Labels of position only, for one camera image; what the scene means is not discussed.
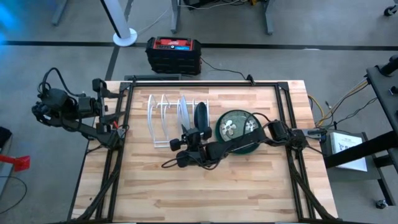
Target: concrete floor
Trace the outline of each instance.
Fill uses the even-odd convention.
[[[155,21],[170,4],[169,0],[135,0],[129,24],[140,30]],[[53,1],[2,1],[16,18],[15,27],[0,26],[5,40],[110,42],[113,30],[99,1],[69,0],[59,27],[50,19]],[[127,1],[119,1],[123,7]],[[214,8],[208,11],[182,9],[178,36],[193,37],[206,43],[308,44],[308,45],[398,45],[398,16],[382,17],[390,0],[279,0],[274,4],[275,33],[264,34],[258,6]],[[23,6],[29,11],[22,11]],[[170,17],[165,16],[146,32],[139,42],[152,36],[170,36]],[[31,156],[29,170],[15,173],[28,186],[25,199],[0,215],[1,223],[48,223],[65,220],[81,167],[86,140],[77,133],[46,127],[36,122],[30,107],[37,101],[37,84],[50,67],[57,67],[71,91],[93,94],[91,80],[104,78],[113,47],[35,47],[0,45],[0,126],[14,133],[10,156]],[[385,63],[392,51],[355,50],[254,50],[203,49],[202,57],[213,66],[252,74],[256,80],[305,80],[307,91],[324,106],[334,103],[363,79],[365,69]],[[153,74],[144,49],[120,49],[112,80],[125,75]],[[233,73],[217,72],[206,65],[201,80],[239,80]],[[60,85],[56,76],[52,86]],[[374,97],[371,88],[348,99],[336,118],[364,105]],[[314,109],[315,119],[320,115]],[[378,102],[339,125],[351,132],[365,131],[369,138],[391,128]],[[383,170],[390,189],[398,198],[396,171]],[[376,181],[331,183],[339,217],[348,221],[395,223],[398,208],[374,208],[382,198]],[[0,198],[0,211],[12,205],[23,193],[19,183],[9,181]]]

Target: caster wheel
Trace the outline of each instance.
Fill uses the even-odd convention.
[[[392,16],[397,12],[397,9],[395,6],[390,6],[387,9],[384,10],[384,15],[385,16]]]
[[[376,202],[376,208],[378,208],[378,209],[385,209],[387,207],[388,207],[388,204],[387,204],[386,200],[378,200]]]

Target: black mount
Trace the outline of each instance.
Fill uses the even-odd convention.
[[[117,149],[121,146],[121,133],[125,130],[115,128],[115,121],[124,115],[124,112],[106,114],[108,107],[104,104],[104,98],[119,98],[121,95],[111,93],[106,83],[99,78],[93,80],[93,91],[97,92],[97,99],[80,94],[76,100],[63,90],[45,89],[38,95],[41,102],[36,102],[32,112],[36,120],[42,124],[77,131],[89,140],[97,139],[108,149]],[[99,122],[95,128],[81,122],[84,118],[96,116],[99,117]]]

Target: red battery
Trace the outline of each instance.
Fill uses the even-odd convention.
[[[199,41],[179,37],[152,37],[146,53],[152,70],[157,73],[198,75],[201,45]]]

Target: wooden table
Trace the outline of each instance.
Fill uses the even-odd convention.
[[[117,92],[120,82],[107,84],[108,89]],[[298,128],[312,128],[314,122],[304,81],[289,81],[289,88]],[[174,158],[176,152],[154,148],[147,127],[150,94],[158,101],[162,94],[167,94],[169,101],[173,102],[181,95],[185,95],[187,100],[209,100],[213,129],[223,113],[235,109],[260,112],[270,119],[279,119],[275,90],[269,87],[135,87],[114,222],[297,221],[284,147],[261,144],[252,154],[231,154],[213,171],[198,166],[162,169],[162,163]],[[112,113],[116,100],[106,100],[106,104]],[[171,139],[179,138],[174,113],[175,109],[167,112]],[[162,137],[160,109],[154,110],[152,119],[156,135]],[[258,119],[262,124],[266,123],[264,118]],[[320,149],[316,141],[309,142]],[[88,148],[97,145],[97,142],[91,142]],[[328,212],[337,217],[322,155],[304,150],[303,156],[311,190]],[[105,149],[87,155],[72,218],[82,214],[98,193],[105,158]],[[308,217],[303,192],[300,192],[300,198],[305,217]],[[105,198],[104,216],[108,202],[109,193]]]

